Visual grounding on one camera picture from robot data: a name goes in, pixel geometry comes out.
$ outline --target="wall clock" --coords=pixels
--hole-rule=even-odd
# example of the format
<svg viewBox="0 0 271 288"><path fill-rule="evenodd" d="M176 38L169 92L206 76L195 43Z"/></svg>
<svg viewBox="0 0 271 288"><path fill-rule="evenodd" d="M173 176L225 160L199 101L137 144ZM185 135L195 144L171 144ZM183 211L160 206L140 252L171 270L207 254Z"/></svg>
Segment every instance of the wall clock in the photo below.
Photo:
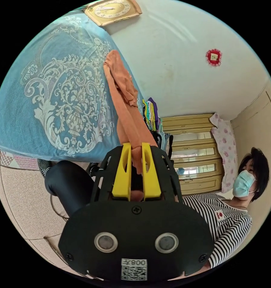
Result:
<svg viewBox="0 0 271 288"><path fill-rule="evenodd" d="M84 13L98 26L106 26L142 14L135 0L101 0L88 4Z"/></svg>

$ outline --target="qr code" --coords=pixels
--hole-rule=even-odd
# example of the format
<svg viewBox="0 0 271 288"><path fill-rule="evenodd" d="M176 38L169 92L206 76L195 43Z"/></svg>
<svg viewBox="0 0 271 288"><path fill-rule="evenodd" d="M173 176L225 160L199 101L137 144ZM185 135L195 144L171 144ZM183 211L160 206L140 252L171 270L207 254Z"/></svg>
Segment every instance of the qr code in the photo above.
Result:
<svg viewBox="0 0 271 288"><path fill-rule="evenodd" d="M122 266L121 279L130 281L147 280L147 266Z"/></svg>

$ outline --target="bed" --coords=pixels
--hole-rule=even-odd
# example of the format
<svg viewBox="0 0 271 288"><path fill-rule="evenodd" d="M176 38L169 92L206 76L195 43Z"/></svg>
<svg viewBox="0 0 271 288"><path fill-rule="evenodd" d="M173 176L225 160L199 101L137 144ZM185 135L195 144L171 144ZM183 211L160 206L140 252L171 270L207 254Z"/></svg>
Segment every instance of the bed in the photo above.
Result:
<svg viewBox="0 0 271 288"><path fill-rule="evenodd" d="M113 49L118 50L110 35L82 11L43 29L0 88L0 150L51 161L101 162L120 145L103 71ZM139 91L141 114L142 100Z"/></svg>

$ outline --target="label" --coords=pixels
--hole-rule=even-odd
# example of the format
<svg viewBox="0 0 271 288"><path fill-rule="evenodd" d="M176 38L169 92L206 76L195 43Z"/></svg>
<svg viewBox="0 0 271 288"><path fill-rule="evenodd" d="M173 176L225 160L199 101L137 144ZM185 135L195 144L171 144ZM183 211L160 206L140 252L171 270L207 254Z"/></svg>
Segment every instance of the label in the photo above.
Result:
<svg viewBox="0 0 271 288"><path fill-rule="evenodd" d="M218 49L209 50L206 53L206 60L211 66L220 66L222 60L222 52Z"/></svg>
<svg viewBox="0 0 271 288"><path fill-rule="evenodd" d="M226 219L226 216L224 215L223 210L215 211L215 215L216 215L216 219L218 220L218 222Z"/></svg>
<svg viewBox="0 0 271 288"><path fill-rule="evenodd" d="M146 259L121 260L121 279L128 281L145 281L148 279L148 262Z"/></svg>

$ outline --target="cabinet drawer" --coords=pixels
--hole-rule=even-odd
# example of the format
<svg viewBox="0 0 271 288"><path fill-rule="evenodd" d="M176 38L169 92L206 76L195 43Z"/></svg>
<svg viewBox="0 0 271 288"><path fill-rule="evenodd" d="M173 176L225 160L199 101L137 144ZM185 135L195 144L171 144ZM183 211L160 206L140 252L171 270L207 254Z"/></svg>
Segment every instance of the cabinet drawer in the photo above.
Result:
<svg viewBox="0 0 271 288"><path fill-rule="evenodd" d="M221 190L222 176L180 180L182 195L207 193Z"/></svg>
<svg viewBox="0 0 271 288"><path fill-rule="evenodd" d="M195 162L221 158L216 143L197 145L178 145L172 148L172 159L175 163Z"/></svg>
<svg viewBox="0 0 271 288"><path fill-rule="evenodd" d="M191 125L198 125L201 124L201 127L203 127L203 124L213 125L210 122L210 118L213 116L213 114L202 114L202 115L185 115L185 116L175 116L175 117L165 117L163 118L163 128L165 130L165 127L171 127L171 126L182 126L183 128L186 128L186 126Z"/></svg>
<svg viewBox="0 0 271 288"><path fill-rule="evenodd" d="M216 143L211 128L194 128L185 130L165 131L173 135L172 146Z"/></svg>
<svg viewBox="0 0 271 288"><path fill-rule="evenodd" d="M222 175L222 159L174 163L180 180Z"/></svg>
<svg viewBox="0 0 271 288"><path fill-rule="evenodd" d="M186 124L186 125L175 125L175 126L163 126L164 131L171 130L183 130L193 128L212 128L215 127L212 123L198 123L198 124Z"/></svg>

